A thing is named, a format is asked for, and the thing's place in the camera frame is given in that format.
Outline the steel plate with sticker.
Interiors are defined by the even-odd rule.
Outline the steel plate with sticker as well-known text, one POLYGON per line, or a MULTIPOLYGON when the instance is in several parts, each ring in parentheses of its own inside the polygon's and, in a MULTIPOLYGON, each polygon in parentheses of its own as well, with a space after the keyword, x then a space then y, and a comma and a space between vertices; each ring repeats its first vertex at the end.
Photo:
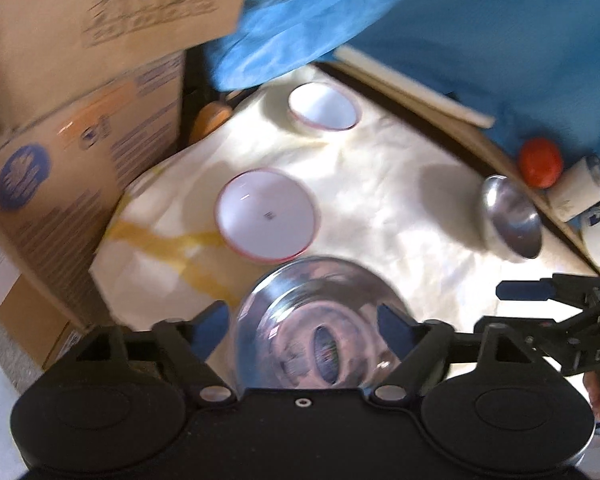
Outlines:
POLYGON ((377 308, 411 316, 380 276, 335 257, 308 257, 265 275, 240 305, 233 366, 246 389, 373 389, 400 363, 377 308))

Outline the upper cardboard box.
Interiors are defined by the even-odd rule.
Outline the upper cardboard box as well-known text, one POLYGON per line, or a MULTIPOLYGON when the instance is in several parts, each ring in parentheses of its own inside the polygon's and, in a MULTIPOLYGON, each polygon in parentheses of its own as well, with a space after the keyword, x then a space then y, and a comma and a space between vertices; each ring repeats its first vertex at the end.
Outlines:
POLYGON ((129 70, 224 37, 244 0, 0 0, 0 128, 129 70))

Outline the wooden shelf ledge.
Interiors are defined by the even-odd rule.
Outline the wooden shelf ledge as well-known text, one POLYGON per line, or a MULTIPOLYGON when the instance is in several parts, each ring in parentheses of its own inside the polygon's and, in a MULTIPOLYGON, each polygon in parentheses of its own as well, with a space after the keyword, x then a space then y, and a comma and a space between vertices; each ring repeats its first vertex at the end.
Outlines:
POLYGON ((483 177, 502 174, 511 178, 532 200, 547 229, 556 234, 578 258, 600 276, 600 266, 596 266, 591 259, 580 235, 556 217, 544 194, 524 183, 515 163, 480 129, 444 114, 393 84, 388 84, 354 66, 343 62, 317 62, 315 66, 334 77, 336 81, 406 120, 409 125, 425 133, 428 139, 458 157, 483 177))

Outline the small steel bowl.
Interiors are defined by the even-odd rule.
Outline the small steel bowl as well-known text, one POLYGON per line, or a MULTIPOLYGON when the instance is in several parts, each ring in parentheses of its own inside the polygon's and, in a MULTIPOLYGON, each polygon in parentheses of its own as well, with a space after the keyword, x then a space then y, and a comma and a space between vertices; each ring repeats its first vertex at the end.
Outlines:
POLYGON ((505 261, 539 257, 542 221, 534 203, 511 178, 494 174, 480 188, 480 235, 488 252, 505 261))

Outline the white red-rimmed bowl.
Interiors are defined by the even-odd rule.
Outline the white red-rimmed bowl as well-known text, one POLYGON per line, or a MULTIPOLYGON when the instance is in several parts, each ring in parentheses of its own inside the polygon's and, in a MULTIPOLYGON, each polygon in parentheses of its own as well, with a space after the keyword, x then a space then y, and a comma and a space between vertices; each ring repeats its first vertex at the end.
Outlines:
POLYGON ((321 215, 302 182, 274 168, 257 168, 223 185, 214 204, 214 222, 223 242, 242 258, 284 263, 312 245, 321 215))
POLYGON ((287 114, 294 128, 314 138, 350 132, 362 119, 355 99, 326 81, 293 88, 287 96, 287 114))

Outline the Vinda cardboard box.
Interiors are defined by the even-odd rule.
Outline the Vinda cardboard box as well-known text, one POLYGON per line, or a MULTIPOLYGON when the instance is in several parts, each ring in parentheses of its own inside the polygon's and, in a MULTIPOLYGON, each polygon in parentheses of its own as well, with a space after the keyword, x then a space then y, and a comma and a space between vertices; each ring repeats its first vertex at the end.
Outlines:
POLYGON ((88 273, 124 189, 178 142, 184 53, 0 136, 0 322, 46 368, 110 321, 88 273))

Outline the cream paper table cover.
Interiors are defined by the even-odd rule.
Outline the cream paper table cover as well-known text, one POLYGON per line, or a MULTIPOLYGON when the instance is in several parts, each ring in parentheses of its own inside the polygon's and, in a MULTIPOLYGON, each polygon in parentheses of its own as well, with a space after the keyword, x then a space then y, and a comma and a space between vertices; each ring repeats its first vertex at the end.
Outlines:
POLYGON ((359 98, 362 120, 353 131, 330 139, 296 133, 288 93, 323 79, 303 67, 266 84, 218 130, 126 189, 91 266, 116 322, 149 330, 166 318, 189 320, 216 300, 238 308, 268 266, 223 243, 214 205, 226 182, 252 168, 278 169, 308 188, 320 219, 310 253, 366 266, 414 318, 438 318, 468 332, 485 315, 574 315, 555 301, 498 299, 496 285, 504 280, 590 269, 552 233, 527 262, 488 252, 477 222, 481 177, 412 120, 359 98))

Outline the orange wooden knob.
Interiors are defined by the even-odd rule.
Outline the orange wooden knob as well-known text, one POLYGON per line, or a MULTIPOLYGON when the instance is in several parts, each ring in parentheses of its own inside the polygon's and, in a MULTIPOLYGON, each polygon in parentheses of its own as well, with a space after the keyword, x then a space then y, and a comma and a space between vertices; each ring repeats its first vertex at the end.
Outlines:
POLYGON ((224 125, 233 115, 226 103, 214 101, 204 106, 194 120, 188 136, 188 145, 193 145, 224 125))

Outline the blue garment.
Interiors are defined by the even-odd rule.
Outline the blue garment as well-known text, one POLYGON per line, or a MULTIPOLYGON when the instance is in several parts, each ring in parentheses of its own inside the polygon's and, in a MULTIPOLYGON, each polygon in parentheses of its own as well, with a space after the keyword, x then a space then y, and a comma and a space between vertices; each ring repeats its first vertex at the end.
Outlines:
POLYGON ((546 133, 567 162, 600 156, 600 0, 246 0, 204 58, 228 91, 343 44, 492 116, 508 154, 546 133))

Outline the red tomato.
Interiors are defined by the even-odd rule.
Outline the red tomato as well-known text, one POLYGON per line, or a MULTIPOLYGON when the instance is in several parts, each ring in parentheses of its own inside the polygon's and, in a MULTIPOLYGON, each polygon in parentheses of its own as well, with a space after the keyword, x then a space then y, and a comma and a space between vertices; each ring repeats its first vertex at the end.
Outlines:
POLYGON ((554 185, 564 170, 558 146, 544 138, 524 142, 518 153, 517 165, 524 182, 541 190, 554 185))

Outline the white foam stick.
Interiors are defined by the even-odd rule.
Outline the white foam stick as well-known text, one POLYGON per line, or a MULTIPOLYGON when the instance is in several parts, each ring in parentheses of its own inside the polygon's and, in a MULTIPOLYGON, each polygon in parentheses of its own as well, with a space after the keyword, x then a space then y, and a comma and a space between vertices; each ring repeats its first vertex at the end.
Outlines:
POLYGON ((442 93, 432 90, 417 80, 407 77, 397 70, 382 64, 362 51, 343 44, 334 51, 334 57, 344 64, 356 68, 365 75, 372 76, 382 84, 410 96, 443 115, 453 117, 478 128, 490 129, 495 124, 493 116, 483 114, 468 106, 457 103, 442 93))

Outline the white thermos cup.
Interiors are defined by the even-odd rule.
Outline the white thermos cup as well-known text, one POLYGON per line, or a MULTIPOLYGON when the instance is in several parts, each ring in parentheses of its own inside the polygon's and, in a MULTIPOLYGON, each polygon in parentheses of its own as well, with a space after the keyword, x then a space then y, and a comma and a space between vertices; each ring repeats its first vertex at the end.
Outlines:
POLYGON ((600 158, 582 157, 547 190, 546 197, 554 215, 562 222, 600 202, 600 158))

